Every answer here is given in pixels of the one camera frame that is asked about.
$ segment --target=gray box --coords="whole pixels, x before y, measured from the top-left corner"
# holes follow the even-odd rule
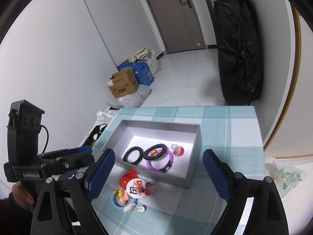
[[[170,151],[172,144],[178,144],[185,151],[182,156],[174,156],[173,166],[167,173],[150,170],[144,159],[136,166],[123,161],[125,152],[131,147],[138,146],[145,151],[158,143],[167,145]],[[124,169],[153,180],[190,189],[201,147],[199,124],[122,120],[102,151],[107,148],[113,149],[116,156],[115,164]],[[128,161],[133,162],[138,156],[139,152],[133,151],[129,155]],[[167,162],[168,155],[159,161],[153,161],[152,165],[160,168]]]

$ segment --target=black backpack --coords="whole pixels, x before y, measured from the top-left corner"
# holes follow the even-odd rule
[[[249,0],[214,2],[214,30],[222,92],[228,105],[261,96],[263,57],[255,10]]]

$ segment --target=cardboard box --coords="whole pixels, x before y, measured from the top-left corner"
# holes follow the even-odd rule
[[[126,64],[121,64],[117,67],[118,71],[125,70],[126,68],[133,69],[136,79],[141,85],[150,86],[154,81],[150,68],[146,62],[138,62],[136,65],[133,65],[133,63],[130,62]]]
[[[106,84],[115,98],[135,93],[139,85],[131,68],[114,73]]]
[[[127,64],[127,63],[129,63],[129,60],[128,60],[128,59],[125,60],[124,62],[122,62],[120,65],[122,65],[122,64]]]
[[[165,144],[170,151],[172,151],[172,144],[184,148],[182,156],[174,156],[173,166],[167,173],[150,170],[144,159],[138,165],[123,161],[124,154],[131,147],[139,146],[146,150],[158,143]],[[198,166],[201,147],[199,124],[122,120],[101,151],[107,148],[113,149],[115,164],[124,169],[153,180],[190,189]],[[128,161],[133,162],[138,156],[139,152],[133,151],[128,156]],[[168,155],[165,155],[164,158],[153,162],[153,166],[160,168],[168,160]]]

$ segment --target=blue ring toy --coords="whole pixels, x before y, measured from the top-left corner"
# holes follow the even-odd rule
[[[116,197],[118,197],[118,195],[111,193],[111,203],[112,203],[113,207],[117,210],[124,210],[124,208],[127,207],[129,204],[137,202],[136,198],[132,198],[130,201],[127,202],[127,204],[125,206],[121,206],[117,203]]]

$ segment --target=black beaded bracelet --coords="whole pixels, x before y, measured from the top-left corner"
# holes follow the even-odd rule
[[[161,148],[162,151],[160,153],[157,152],[156,149],[158,148]],[[148,156],[149,152],[151,152],[152,150],[155,150],[155,153],[153,153],[152,156]],[[167,150],[167,146],[165,144],[156,144],[152,147],[149,147],[143,154],[143,158],[147,161],[155,161],[159,158],[161,158],[165,153],[166,153],[166,150]]]
[[[136,161],[134,161],[133,163],[129,163],[128,162],[128,156],[131,152],[138,150],[139,151],[139,157]],[[124,154],[123,156],[123,161],[127,162],[129,164],[133,164],[133,165],[137,165],[138,163],[140,163],[142,161],[143,158],[143,149],[141,147],[131,147],[129,150],[127,150],[127,152]]]

